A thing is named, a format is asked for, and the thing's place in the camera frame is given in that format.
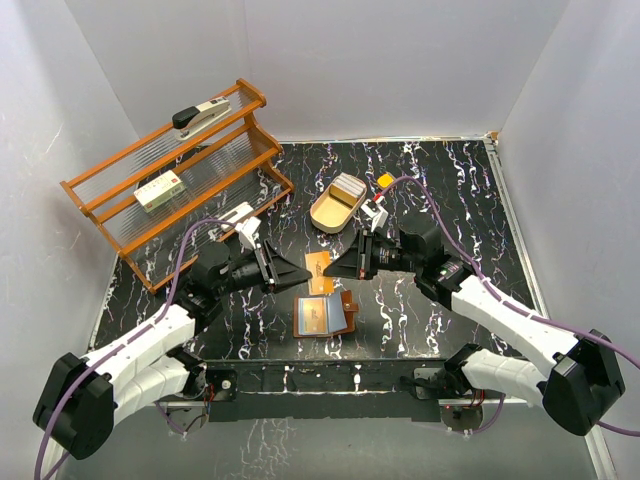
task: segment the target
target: brown card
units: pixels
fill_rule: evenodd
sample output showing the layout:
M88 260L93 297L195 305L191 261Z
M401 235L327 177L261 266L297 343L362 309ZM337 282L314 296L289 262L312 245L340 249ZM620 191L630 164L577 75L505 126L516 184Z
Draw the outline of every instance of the brown card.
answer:
M322 272L331 263L331 257L329 252L314 252L307 253L304 256L304 260L307 266L307 270L313 275L309 279L309 294L310 295L325 295L333 293L333 278L324 277Z

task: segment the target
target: white enclosure wall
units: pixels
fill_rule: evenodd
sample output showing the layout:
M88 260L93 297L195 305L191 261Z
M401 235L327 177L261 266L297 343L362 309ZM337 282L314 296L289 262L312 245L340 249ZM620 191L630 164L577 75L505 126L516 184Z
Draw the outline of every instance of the white enclosure wall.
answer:
M242 0L66 0L140 136L250 79Z
M500 129L567 0L67 0L140 135L245 76L279 140Z
M0 477L31 478L51 365L86 351L115 253L58 184L135 141L62 0L0 0Z
M573 0L499 146L552 316L595 327L636 355L639 76L637 0ZM640 429L638 372L622 366L627 393L604 420ZM620 478L638 478L638 440L606 438Z

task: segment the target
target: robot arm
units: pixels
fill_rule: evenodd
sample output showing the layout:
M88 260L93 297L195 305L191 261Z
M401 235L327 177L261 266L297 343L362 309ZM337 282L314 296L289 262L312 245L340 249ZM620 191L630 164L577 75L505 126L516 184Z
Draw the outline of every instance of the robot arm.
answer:
M324 275L369 280L378 270L414 273L425 296L476 321L527 359L465 345L429 380L441 397L495 390L541 406L567 431L586 435L622 396L624 381L611 350L534 322L530 317L535 311L504 293L496 299L487 289L489 280L475 276L470 265L445 248L440 229L428 215L407 216L399 227L397 241L380 230L359 231ZM606 339L595 330L591 333Z
M163 305L110 345L82 358L67 353L58 359L34 412L36 425L47 428L69 385L95 365L53 426L53 439L79 460L92 455L115 425L142 407L169 395L197 396L206 365L182 345L228 308L228 295L254 286L278 293L311 278L259 239L258 224L251 218L238 227L242 244L250 249L238 258L231 259L228 247L218 242L201 251L166 314ZM119 347L116 355L98 363Z

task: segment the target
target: wooden shelf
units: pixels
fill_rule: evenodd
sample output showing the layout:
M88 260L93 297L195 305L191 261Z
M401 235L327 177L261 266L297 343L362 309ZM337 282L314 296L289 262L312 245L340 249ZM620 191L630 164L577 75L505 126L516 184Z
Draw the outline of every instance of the wooden shelf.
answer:
M239 79L213 98L219 96L229 99L233 113L194 138L178 141L167 124L73 180L61 182L153 293L173 277L171 260L177 256L182 234L195 221L220 216L244 201L256 215L293 191L291 181L271 161L282 147L253 115L266 105L264 95ZM186 189L147 213L133 191L167 170L173 170ZM233 233L223 234L219 227L201 230L207 234L195 235L182 269L193 263L203 244Z

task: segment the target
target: small box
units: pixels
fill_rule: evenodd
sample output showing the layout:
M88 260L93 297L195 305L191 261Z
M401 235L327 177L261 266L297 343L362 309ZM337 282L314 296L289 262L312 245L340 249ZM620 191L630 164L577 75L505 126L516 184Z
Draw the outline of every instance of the small box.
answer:
M184 184L182 180L173 171L169 170L137 189L133 192L133 195L142 205L144 211L149 213L183 190Z
M394 180L395 178L393 178L393 175L391 175L390 173L385 173L380 178L378 178L378 185L380 185L381 188L387 188L393 183Z

